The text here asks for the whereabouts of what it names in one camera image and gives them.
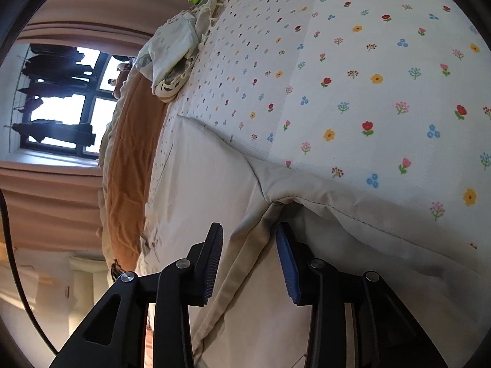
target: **orange blanket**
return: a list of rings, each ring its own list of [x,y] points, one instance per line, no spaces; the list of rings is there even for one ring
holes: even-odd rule
[[[168,105],[152,94],[151,82],[137,73],[126,84],[107,175],[107,228],[114,258],[133,271],[140,253],[155,148]]]

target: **red tulip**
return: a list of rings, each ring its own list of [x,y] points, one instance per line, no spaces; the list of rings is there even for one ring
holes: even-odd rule
[[[362,124],[363,130],[370,131],[373,127],[373,123],[371,121],[366,121]]]
[[[459,115],[467,115],[467,110],[462,105],[457,105],[457,111]]]

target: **window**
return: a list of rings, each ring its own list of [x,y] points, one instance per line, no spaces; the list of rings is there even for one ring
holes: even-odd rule
[[[57,120],[65,125],[90,123],[92,132],[96,134],[95,144],[84,147],[52,138],[45,138],[41,143],[37,143],[32,137],[21,136],[21,148],[57,155],[98,158],[102,136],[107,124],[112,120],[112,113],[116,107],[116,99],[112,95],[114,86],[108,81],[118,77],[117,66],[121,61],[100,51],[81,47],[77,50],[84,54],[84,58],[78,64],[93,68],[92,77],[79,78],[87,81],[87,88],[71,97],[42,98],[43,104],[31,113],[24,113],[22,121],[26,123],[36,119]],[[42,82],[43,79],[31,80],[31,84]]]

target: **window frame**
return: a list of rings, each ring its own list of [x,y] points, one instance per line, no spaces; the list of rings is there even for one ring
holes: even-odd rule
[[[108,99],[111,101],[117,101],[117,99],[112,95],[112,91],[100,90],[102,78],[104,77],[104,72],[107,69],[107,65],[111,59],[112,55],[103,52],[99,53],[97,61],[94,65],[92,73],[96,76],[96,81],[89,81],[87,89],[80,93],[79,95],[85,96],[85,101],[83,102],[82,112],[80,114],[79,123],[90,123],[92,120],[92,114],[94,112],[95,100],[97,98]],[[31,112],[26,112],[22,115],[22,123],[28,123],[31,120]],[[31,151],[40,151],[53,153],[55,155],[62,156],[76,156],[86,159],[98,159],[99,153],[87,152],[85,147],[82,145],[75,145],[75,148],[61,147],[58,145],[42,144],[38,142],[29,141],[29,136],[21,135],[20,148]]]

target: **yellow flower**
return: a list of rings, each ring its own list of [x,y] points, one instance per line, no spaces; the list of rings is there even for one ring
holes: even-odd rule
[[[471,205],[475,204],[476,198],[477,198],[477,195],[472,188],[468,188],[466,193],[463,194],[463,197],[462,197],[463,202],[467,206],[471,206]]]
[[[375,73],[372,77],[370,77],[370,80],[373,84],[380,84],[382,81],[384,81],[384,78],[378,73]]]
[[[324,133],[324,139],[326,141],[332,141],[336,136],[336,133],[334,130],[327,129],[326,132]]]

